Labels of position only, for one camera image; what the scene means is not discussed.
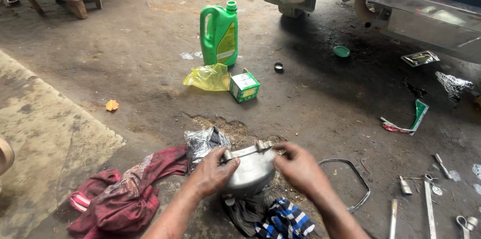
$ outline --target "concrete floor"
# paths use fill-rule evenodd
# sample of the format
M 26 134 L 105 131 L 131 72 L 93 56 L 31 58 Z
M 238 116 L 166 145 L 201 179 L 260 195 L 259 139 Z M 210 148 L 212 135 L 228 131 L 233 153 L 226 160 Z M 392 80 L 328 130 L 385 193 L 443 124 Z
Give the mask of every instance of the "concrete floor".
M 461 236 L 454 223 L 457 215 L 481 217 L 481 196 L 474 188 L 481 185 L 481 180 L 472 171 L 474 164 L 481 163 L 481 111 L 469 93 L 461 94 L 461 102 L 451 102 L 434 74 L 451 74 L 479 88 L 481 67 L 440 54 L 440 62 L 412 68 L 400 56 L 421 49 L 368 32 L 350 3 L 318 0 L 314 13 L 293 20 L 263 0 L 236 0 L 242 58 L 230 70 L 238 74 L 245 67 L 261 83 L 256 99 L 237 104 L 228 92 L 183 86 L 190 68 L 201 65 L 202 60 L 185 60 L 178 55 L 200 51 L 199 12 L 207 4 L 223 5 L 225 0 L 103 0 L 103 10 L 87 5 L 89 17 L 83 21 L 53 0 L 38 0 L 45 17 L 39 16 L 27 0 L 21 1 L 16 8 L 0 6 L 0 49 L 127 143 L 115 152 L 106 150 L 103 156 L 108 160 L 103 164 L 85 162 L 75 176 L 65 178 L 69 179 L 66 193 L 95 170 L 117 167 L 123 172 L 153 151 L 183 143 L 185 130 L 214 124 L 232 137 L 238 148 L 255 139 L 290 140 L 319 160 L 351 160 L 371 188 L 370 198 L 354 215 L 373 238 L 388 235 L 393 197 L 401 203 L 396 237 L 428 238 L 423 186 L 410 181 L 414 194 L 403 198 L 399 175 L 430 173 L 440 178 L 436 184 L 443 195 L 433 198 L 439 204 L 433 205 L 439 237 Z M 351 56 L 333 55 L 331 48 L 338 44 L 350 48 Z M 284 74 L 273 70 L 278 61 L 284 64 Z M 430 109 L 413 136 L 387 132 L 379 121 L 383 116 L 399 126 L 412 124 L 416 98 L 402 78 L 428 92 L 422 100 Z M 0 89 L 3 94 L 7 87 Z M 109 99 L 120 103 L 117 112 L 105 112 Z M 0 108 L 11 104 L 5 103 L 0 101 Z M 20 116 L 16 114 L 12 111 L 5 116 Z M 0 132 L 2 138 L 15 139 L 18 133 L 9 129 Z M 41 149 L 38 153 L 47 155 Z M 435 153 L 442 156 L 449 170 L 460 174 L 460 181 L 443 178 L 431 156 Z M 23 157 L 22 162 L 15 163 L 21 167 L 3 175 L 4 188 L 18 199 L 24 198 L 23 192 L 17 191 L 8 177 L 38 165 Z M 323 168 L 348 206 L 362 198 L 362 186 L 348 169 L 334 163 Z M 53 172 L 53 177 L 69 176 Z M 37 184 L 48 184 L 46 178 L 39 176 Z M 157 215 L 183 179 L 171 176 L 157 183 L 161 188 Z M 276 185 L 279 196 L 287 196 L 320 221 L 302 195 L 291 191 L 279 177 Z M 53 208 L 30 202 L 29 213 L 38 218 L 35 224 L 12 223 L 5 219 L 22 212 L 12 207 L 5 193 L 0 194 L 0 236 L 68 237 L 65 228 L 78 213 L 61 198 Z M 479 237 L 480 231 L 476 229 L 471 236 Z M 212 198 L 199 206 L 185 237 L 243 236 Z M 327 233 L 321 227 L 312 237 L 325 238 Z

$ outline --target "gray rag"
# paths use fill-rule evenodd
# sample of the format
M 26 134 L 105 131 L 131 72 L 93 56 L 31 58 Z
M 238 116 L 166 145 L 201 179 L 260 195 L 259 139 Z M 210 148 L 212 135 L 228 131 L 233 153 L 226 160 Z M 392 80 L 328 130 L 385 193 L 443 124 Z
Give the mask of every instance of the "gray rag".
M 259 194 L 250 198 L 236 199 L 232 206 L 226 205 L 225 202 L 222 203 L 232 223 L 245 236 L 256 234 L 254 223 L 262 221 L 266 211 L 276 200 L 271 189 L 272 187 L 265 187 Z

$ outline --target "wrench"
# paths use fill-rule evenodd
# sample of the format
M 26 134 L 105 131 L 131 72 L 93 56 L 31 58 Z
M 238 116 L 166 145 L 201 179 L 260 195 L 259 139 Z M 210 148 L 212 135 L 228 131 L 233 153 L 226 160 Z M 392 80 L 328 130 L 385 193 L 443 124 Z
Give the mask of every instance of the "wrench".
M 426 206 L 428 208 L 428 220 L 429 220 L 429 234 L 431 239 L 436 239 L 436 226 L 434 222 L 434 215 L 432 213 L 432 200 L 431 200 L 431 181 L 432 177 L 429 174 L 424 175 L 424 190 L 426 193 Z
M 463 229 L 463 239 L 469 239 L 469 232 L 476 227 L 478 219 L 472 216 L 468 216 L 467 219 L 461 215 L 456 217 L 457 224 Z

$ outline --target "torn wrapper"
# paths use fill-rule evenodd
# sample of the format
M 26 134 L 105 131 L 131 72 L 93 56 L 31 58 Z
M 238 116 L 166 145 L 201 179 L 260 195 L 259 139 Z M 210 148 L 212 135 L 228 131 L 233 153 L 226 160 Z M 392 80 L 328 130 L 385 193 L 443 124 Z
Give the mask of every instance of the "torn wrapper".
M 429 109 L 429 106 L 421 102 L 419 99 L 415 101 L 415 104 L 416 104 L 416 120 L 414 121 L 414 124 L 411 126 L 411 128 L 406 129 L 406 128 L 398 127 L 392 122 L 388 121 L 387 119 L 384 119 L 383 117 L 381 117 L 381 121 L 383 121 L 382 127 L 384 127 L 384 129 L 391 132 L 407 133 L 407 134 L 410 134 L 411 136 L 414 135 L 416 130 L 418 130 L 419 124 L 424 118 L 424 115 Z

